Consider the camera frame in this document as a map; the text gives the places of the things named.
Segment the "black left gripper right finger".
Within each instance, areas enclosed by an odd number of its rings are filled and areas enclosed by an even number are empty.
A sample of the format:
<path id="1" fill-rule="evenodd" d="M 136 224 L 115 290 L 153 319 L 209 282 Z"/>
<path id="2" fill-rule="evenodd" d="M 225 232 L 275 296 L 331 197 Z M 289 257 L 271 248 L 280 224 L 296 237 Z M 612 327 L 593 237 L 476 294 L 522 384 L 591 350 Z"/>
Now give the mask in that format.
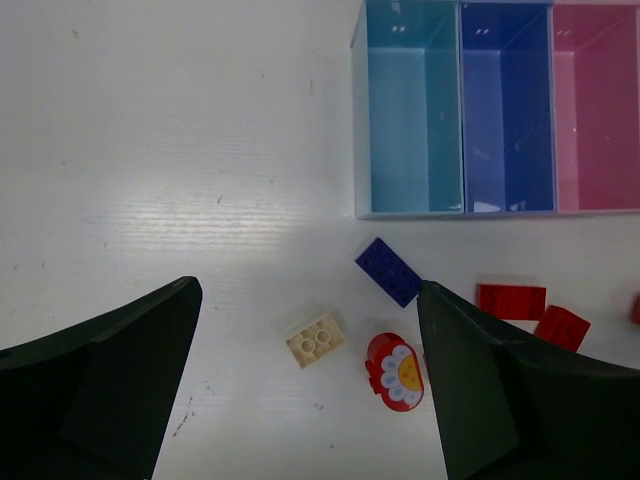
<path id="1" fill-rule="evenodd" d="M 437 282 L 417 306 L 449 478 L 638 478 L 638 370 L 552 345 Z"/>

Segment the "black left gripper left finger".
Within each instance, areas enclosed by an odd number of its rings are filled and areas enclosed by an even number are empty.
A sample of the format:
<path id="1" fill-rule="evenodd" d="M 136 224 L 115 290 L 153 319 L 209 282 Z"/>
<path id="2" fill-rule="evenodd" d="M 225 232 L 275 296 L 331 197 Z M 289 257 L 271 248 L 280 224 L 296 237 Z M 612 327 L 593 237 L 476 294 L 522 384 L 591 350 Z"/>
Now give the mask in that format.
<path id="1" fill-rule="evenodd" d="M 2 350 L 2 478 L 151 478 L 202 296 L 184 276 Z"/>

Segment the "small red lego brick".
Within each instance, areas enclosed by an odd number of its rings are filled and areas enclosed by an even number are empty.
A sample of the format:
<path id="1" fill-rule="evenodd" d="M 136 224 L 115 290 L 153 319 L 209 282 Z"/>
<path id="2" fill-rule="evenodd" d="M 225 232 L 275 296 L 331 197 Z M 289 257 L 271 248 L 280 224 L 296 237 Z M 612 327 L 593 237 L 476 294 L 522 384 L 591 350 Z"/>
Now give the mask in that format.
<path id="1" fill-rule="evenodd" d="M 534 335 L 553 345 L 576 353 L 590 327 L 590 322 L 570 310 L 550 305 L 534 330 Z"/>

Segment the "red flower lego piece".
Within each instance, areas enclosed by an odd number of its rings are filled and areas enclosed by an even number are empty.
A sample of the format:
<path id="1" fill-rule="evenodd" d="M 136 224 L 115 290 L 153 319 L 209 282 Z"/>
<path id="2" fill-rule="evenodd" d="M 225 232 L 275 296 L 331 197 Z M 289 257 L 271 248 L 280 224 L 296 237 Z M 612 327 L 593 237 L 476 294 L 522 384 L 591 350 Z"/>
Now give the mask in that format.
<path id="1" fill-rule="evenodd" d="M 422 401 L 424 382 L 418 356 L 399 335 L 376 335 L 367 347 L 364 366 L 372 391 L 390 410 L 409 412 Z"/>

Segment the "dark blue lego brick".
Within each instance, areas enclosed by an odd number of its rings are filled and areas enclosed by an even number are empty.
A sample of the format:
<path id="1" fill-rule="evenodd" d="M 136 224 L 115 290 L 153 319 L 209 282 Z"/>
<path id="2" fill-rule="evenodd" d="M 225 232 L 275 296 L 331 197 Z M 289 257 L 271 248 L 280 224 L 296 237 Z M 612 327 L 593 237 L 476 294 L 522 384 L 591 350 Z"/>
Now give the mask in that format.
<path id="1" fill-rule="evenodd" d="M 422 279 L 381 238 L 373 240 L 355 263 L 401 308 L 419 294 Z"/>

